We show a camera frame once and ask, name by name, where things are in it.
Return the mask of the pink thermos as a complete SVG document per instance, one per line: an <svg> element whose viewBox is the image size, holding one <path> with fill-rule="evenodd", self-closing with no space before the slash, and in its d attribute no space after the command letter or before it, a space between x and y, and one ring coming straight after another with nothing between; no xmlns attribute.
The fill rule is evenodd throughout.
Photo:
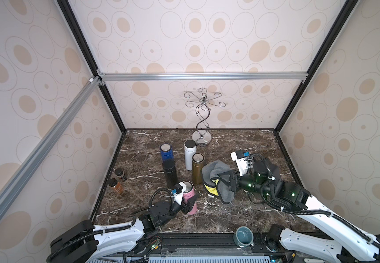
<svg viewBox="0 0 380 263"><path fill-rule="evenodd" d="M183 181L186 189L183 191L183 202L190 208L187 215L194 215L197 212L197 195L195 193L194 185L191 181Z"/></svg>

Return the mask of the grey yellow cleaning cloth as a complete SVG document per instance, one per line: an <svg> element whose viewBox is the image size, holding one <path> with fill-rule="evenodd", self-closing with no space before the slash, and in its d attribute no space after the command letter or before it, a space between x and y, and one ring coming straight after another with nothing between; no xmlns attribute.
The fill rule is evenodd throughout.
<svg viewBox="0 0 380 263"><path fill-rule="evenodd" d="M224 204L230 204L234 199L230 178L234 174L227 164L213 161L202 168L204 187L209 195L219 197Z"/></svg>

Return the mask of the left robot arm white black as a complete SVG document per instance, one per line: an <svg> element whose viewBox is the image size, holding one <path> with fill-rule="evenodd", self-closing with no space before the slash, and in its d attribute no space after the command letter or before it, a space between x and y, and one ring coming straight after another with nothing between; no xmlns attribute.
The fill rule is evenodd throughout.
<svg viewBox="0 0 380 263"><path fill-rule="evenodd" d="M165 192L169 201L155 202L150 198L148 208L141 215L132 215L131 221L115 225L94 225L90 219L83 220L56 237L50 243L48 263L88 263L116 253L127 253L138 246L146 248L160 228L174 219L178 213L190 214L199 197L194 190L187 190L179 183Z"/></svg>

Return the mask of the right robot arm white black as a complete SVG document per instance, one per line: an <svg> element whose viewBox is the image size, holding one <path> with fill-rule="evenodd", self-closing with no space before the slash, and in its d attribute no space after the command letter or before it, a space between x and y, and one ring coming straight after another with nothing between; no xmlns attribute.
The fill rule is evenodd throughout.
<svg viewBox="0 0 380 263"><path fill-rule="evenodd" d="M274 224L263 239L269 251L283 248L328 263L380 263L380 235L354 226L302 186L280 179L277 167L260 154L237 151L231 156L238 171L218 172L218 191L258 193L270 208L306 220L328 236L318 238Z"/></svg>

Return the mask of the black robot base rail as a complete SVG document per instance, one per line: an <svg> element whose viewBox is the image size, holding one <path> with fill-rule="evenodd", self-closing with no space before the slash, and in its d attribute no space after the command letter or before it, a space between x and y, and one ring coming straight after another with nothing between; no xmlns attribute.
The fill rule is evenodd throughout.
<svg viewBox="0 0 380 263"><path fill-rule="evenodd" d="M233 233L161 233L140 248L98 256L92 263L302 263L300 253L267 249L265 233L238 247Z"/></svg>

